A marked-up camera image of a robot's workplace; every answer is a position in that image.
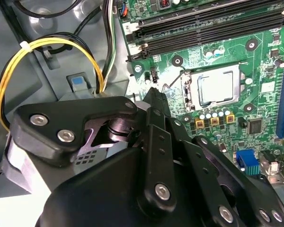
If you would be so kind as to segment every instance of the screw hole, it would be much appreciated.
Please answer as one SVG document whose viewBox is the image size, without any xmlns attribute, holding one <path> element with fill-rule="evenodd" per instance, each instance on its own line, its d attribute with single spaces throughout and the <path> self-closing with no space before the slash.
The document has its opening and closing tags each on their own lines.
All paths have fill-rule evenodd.
<svg viewBox="0 0 284 227">
<path fill-rule="evenodd" d="M 160 152 L 160 154 L 162 154 L 162 155 L 165 155 L 165 150 L 163 150 L 163 149 L 159 149 L 159 152 Z"/>
<path fill-rule="evenodd" d="M 203 168 L 203 171 L 204 171 L 204 173 L 206 173 L 206 174 L 209 174 L 209 171 L 208 171 L 208 169 L 206 169 L 206 168 Z"/>
</svg>

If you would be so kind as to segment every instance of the green circuit board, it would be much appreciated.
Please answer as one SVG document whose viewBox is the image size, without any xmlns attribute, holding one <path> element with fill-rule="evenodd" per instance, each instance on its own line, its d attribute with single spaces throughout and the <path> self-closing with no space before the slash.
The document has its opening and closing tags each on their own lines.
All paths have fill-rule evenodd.
<svg viewBox="0 0 284 227">
<path fill-rule="evenodd" d="M 215 15 L 208 9 L 219 5 L 216 0 L 175 1 L 177 5 L 170 1 L 166 9 L 161 8 L 162 1 L 127 0 L 127 16 L 120 14 L 141 99 L 150 87 L 165 93 L 172 116 L 185 125 L 188 134 L 207 136 L 220 148 L 224 145 L 230 160 L 235 160 L 239 150 L 253 149 L 257 159 L 261 151 L 269 150 L 281 154 L 284 167 L 284 136 L 277 136 L 284 93 L 284 65 L 277 61 L 284 64 L 284 26 L 272 22 L 284 15 L 284 2 L 237 1 L 240 7 L 231 6 L 229 13 L 215 9 Z M 224 33 L 228 25 L 229 32 Z M 231 71 L 231 79 L 205 81 L 214 78 L 217 70 L 228 74 L 233 66 L 239 74 Z M 214 96 L 221 96 L 229 86 L 234 88 L 235 80 L 238 88 L 232 90 L 233 99 L 225 96 L 217 101 Z M 195 96 L 198 102 L 191 102 Z M 210 98 L 210 104 L 201 105 Z M 213 116 L 221 111 L 224 115 Z"/>
<path fill-rule="evenodd" d="M 280 35 L 280 39 L 274 41 L 276 34 Z M 251 40 L 258 40 L 258 47 L 254 51 L 247 51 L 245 44 Z M 204 52 L 212 49 L 223 49 L 225 53 L 221 56 L 212 56 L 206 58 Z M 140 88 L 140 95 L 143 98 L 150 87 L 156 87 L 162 91 L 164 84 L 170 84 L 184 67 L 185 69 L 196 69 L 208 66 L 219 66 L 230 62 L 242 62 L 240 71 L 245 75 L 241 78 L 241 91 L 239 101 L 227 107 L 234 115 L 235 122 L 219 124 L 218 126 L 208 127 L 194 130 L 192 134 L 191 123 L 198 118 L 199 111 L 187 113 L 183 101 L 183 91 L 181 80 L 179 79 L 171 89 L 166 89 L 165 93 L 169 101 L 169 107 L 174 117 L 185 122 L 183 119 L 189 116 L 191 122 L 186 123 L 186 128 L 191 136 L 205 135 L 214 143 L 217 143 L 213 135 L 218 132 L 222 136 L 222 140 L 227 150 L 233 155 L 238 149 L 254 148 L 257 152 L 264 149 L 280 149 L 283 146 L 275 134 L 278 105 L 282 88 L 282 80 L 284 69 L 274 68 L 275 57 L 270 57 L 271 51 L 279 50 L 278 58 L 284 59 L 284 28 L 265 31 L 253 35 L 230 39 L 223 42 L 217 42 L 198 48 L 187 49 L 179 52 L 162 54 L 152 58 L 135 61 L 132 63 L 133 69 L 141 66 L 140 73 L 134 73 Z M 183 58 L 182 67 L 172 65 L 173 56 L 178 55 Z M 151 67 L 155 67 L 158 74 L 158 82 L 145 84 L 144 74 L 150 71 Z M 247 85 L 246 79 L 252 79 L 252 83 Z M 252 104 L 252 111 L 246 112 L 244 106 Z M 248 134 L 247 129 L 238 126 L 238 118 L 246 119 L 262 119 L 262 131 L 259 134 Z"/>
</svg>

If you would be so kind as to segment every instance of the metal screw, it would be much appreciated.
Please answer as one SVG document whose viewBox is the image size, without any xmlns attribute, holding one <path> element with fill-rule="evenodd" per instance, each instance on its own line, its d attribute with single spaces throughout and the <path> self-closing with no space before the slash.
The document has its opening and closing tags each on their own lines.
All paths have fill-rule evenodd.
<svg viewBox="0 0 284 227">
<path fill-rule="evenodd" d="M 175 124 L 176 124 L 177 126 L 181 126 L 181 122 L 178 121 L 178 120 L 175 120 Z"/>
<path fill-rule="evenodd" d="M 280 155 L 281 151 L 280 150 L 274 150 L 274 155 Z"/>
<path fill-rule="evenodd" d="M 275 210 L 272 210 L 271 211 L 273 216 L 275 217 L 275 219 L 278 221 L 278 222 L 282 222 L 282 217 L 278 214 L 278 212 L 276 212 Z"/>
<path fill-rule="evenodd" d="M 225 206 L 220 206 L 219 212 L 220 212 L 221 217 L 224 218 L 225 221 L 227 221 L 228 223 L 233 222 L 233 216 L 231 212 Z"/>
<path fill-rule="evenodd" d="M 44 126 L 48 123 L 48 119 L 43 115 L 35 114 L 31 116 L 30 122 L 37 126 Z"/>
<path fill-rule="evenodd" d="M 270 222 L 270 218 L 269 218 L 268 214 L 266 214 L 265 211 L 260 210 L 260 215 L 262 216 L 262 218 L 263 218 L 265 221 Z"/>
<path fill-rule="evenodd" d="M 170 192 L 169 192 L 169 189 L 165 185 L 161 183 L 157 184 L 155 187 L 155 191 L 160 199 L 169 200 Z"/>
<path fill-rule="evenodd" d="M 160 114 L 160 111 L 159 111 L 159 110 L 153 110 L 153 112 L 154 112 L 156 115 L 161 116 L 161 114 Z"/>
<path fill-rule="evenodd" d="M 62 142 L 71 143 L 75 140 L 75 134 L 69 130 L 61 130 L 58 132 L 58 138 Z"/>
<path fill-rule="evenodd" d="M 201 138 L 202 143 L 207 144 L 207 140 L 204 138 Z"/>
<path fill-rule="evenodd" d="M 126 105 L 128 108 L 133 109 L 133 104 L 131 104 L 131 103 L 125 103 L 125 105 Z"/>
<path fill-rule="evenodd" d="M 134 71 L 135 72 L 141 72 L 142 71 L 142 67 L 141 67 L 141 65 L 136 65 L 135 67 L 134 67 Z"/>
</svg>

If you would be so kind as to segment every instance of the integrated circuit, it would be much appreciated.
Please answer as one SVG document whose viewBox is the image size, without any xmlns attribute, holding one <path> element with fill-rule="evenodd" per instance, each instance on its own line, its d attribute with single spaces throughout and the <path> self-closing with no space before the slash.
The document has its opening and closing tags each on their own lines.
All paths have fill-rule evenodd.
<svg viewBox="0 0 284 227">
<path fill-rule="evenodd" d="M 278 49 L 270 51 L 270 57 L 277 57 L 277 56 L 279 56 L 279 50 Z"/>
<path fill-rule="evenodd" d="M 262 119 L 252 119 L 248 121 L 248 134 L 257 134 L 262 132 Z"/>
</svg>

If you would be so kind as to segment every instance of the white cable tie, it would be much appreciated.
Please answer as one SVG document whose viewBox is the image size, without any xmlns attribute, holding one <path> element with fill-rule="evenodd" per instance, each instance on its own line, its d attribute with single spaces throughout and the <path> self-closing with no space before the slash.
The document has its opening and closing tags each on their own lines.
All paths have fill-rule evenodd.
<svg viewBox="0 0 284 227">
<path fill-rule="evenodd" d="M 31 46 L 29 45 L 29 43 L 27 41 L 23 41 L 20 43 L 20 46 L 22 47 L 22 49 L 26 50 L 27 52 L 33 52 L 33 49 L 31 48 Z"/>
</svg>

